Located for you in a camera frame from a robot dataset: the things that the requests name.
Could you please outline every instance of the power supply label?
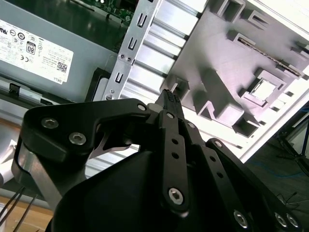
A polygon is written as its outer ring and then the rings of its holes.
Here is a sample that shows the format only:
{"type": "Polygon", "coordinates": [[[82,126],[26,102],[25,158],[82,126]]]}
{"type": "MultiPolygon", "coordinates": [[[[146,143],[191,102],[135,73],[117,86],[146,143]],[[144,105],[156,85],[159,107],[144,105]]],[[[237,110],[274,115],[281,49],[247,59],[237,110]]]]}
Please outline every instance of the power supply label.
{"type": "Polygon", "coordinates": [[[73,52],[0,20],[0,60],[58,84],[68,81],[73,52]]]}

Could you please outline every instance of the barcode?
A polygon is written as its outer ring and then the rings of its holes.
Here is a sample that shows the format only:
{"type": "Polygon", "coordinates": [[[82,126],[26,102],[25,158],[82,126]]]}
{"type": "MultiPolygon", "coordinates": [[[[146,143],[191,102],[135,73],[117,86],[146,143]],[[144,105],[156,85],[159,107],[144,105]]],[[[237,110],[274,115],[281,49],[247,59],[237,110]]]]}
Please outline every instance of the barcode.
{"type": "Polygon", "coordinates": [[[58,62],[57,70],[59,70],[59,71],[61,71],[63,73],[67,73],[67,68],[68,68],[68,66],[66,64],[58,62]]]}

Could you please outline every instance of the blue cable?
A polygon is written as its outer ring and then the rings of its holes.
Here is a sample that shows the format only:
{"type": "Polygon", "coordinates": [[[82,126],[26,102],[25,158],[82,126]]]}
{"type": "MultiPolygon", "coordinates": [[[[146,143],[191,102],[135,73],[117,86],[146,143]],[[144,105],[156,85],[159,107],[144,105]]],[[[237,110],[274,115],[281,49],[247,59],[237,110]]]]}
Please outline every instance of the blue cable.
{"type": "Polygon", "coordinates": [[[279,177],[279,178],[293,178],[293,177],[305,175],[305,173],[303,173],[303,172],[299,172],[299,173],[296,173],[296,174],[293,174],[293,175],[279,175],[279,174],[276,174],[273,170],[270,170],[266,165],[264,165],[264,164],[261,163],[261,162],[254,162],[254,161],[251,161],[251,162],[249,162],[249,163],[250,163],[250,164],[253,164],[253,165],[255,165],[255,166],[262,167],[262,168],[264,168],[266,171],[268,171],[269,173],[273,174],[275,177],[279,177]]]}

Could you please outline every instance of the screw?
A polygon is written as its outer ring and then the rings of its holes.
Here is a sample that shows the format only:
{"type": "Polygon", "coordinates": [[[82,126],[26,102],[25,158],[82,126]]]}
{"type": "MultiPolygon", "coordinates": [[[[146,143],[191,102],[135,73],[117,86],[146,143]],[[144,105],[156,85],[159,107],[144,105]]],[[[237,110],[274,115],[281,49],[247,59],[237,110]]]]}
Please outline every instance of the screw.
{"type": "Polygon", "coordinates": [[[145,111],[146,110],[146,107],[141,105],[141,104],[138,104],[137,107],[142,110],[142,111],[145,111]]]}
{"type": "Polygon", "coordinates": [[[59,126],[59,123],[57,122],[56,119],[53,119],[51,117],[46,117],[43,118],[41,121],[42,126],[44,126],[45,128],[48,129],[54,129],[57,128],[59,126]]]}
{"type": "Polygon", "coordinates": [[[181,205],[183,203],[183,195],[182,193],[176,188],[169,189],[169,198],[174,202],[176,205],[181,205]]]}
{"type": "Polygon", "coordinates": [[[105,96],[105,100],[113,100],[114,99],[114,96],[112,95],[112,94],[107,94],[106,96],[105,96]]]}
{"type": "Polygon", "coordinates": [[[277,219],[277,221],[278,221],[283,227],[287,227],[287,224],[286,224],[285,220],[283,219],[283,217],[281,217],[279,214],[275,213],[275,218],[277,219]]]}
{"type": "Polygon", "coordinates": [[[188,122],[189,127],[191,127],[192,129],[195,128],[195,125],[192,122],[188,122]]]}
{"type": "Polygon", "coordinates": [[[298,223],[297,223],[297,221],[295,221],[295,219],[294,219],[291,215],[286,214],[286,217],[288,218],[289,222],[290,222],[293,226],[295,226],[296,228],[298,228],[298,223]]]}
{"type": "Polygon", "coordinates": [[[84,145],[86,143],[86,137],[82,133],[73,132],[69,135],[69,140],[75,145],[84,145]]]}
{"type": "Polygon", "coordinates": [[[236,222],[244,229],[248,228],[247,219],[242,215],[241,212],[234,210],[234,218],[236,222]]]}
{"type": "Polygon", "coordinates": [[[174,115],[172,115],[171,113],[167,112],[166,113],[170,118],[174,118],[174,115]]]}
{"type": "Polygon", "coordinates": [[[218,146],[218,147],[222,147],[222,144],[219,141],[214,141],[214,143],[218,146]]]}

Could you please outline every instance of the circuit board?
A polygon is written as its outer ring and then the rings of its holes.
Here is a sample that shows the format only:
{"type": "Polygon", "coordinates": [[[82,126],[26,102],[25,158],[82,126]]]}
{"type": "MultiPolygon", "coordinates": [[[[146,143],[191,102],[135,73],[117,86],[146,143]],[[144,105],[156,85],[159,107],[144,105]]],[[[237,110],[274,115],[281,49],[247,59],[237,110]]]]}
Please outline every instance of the circuit board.
{"type": "Polygon", "coordinates": [[[98,7],[110,15],[122,20],[122,23],[131,23],[138,0],[82,0],[86,4],[98,7]]]}

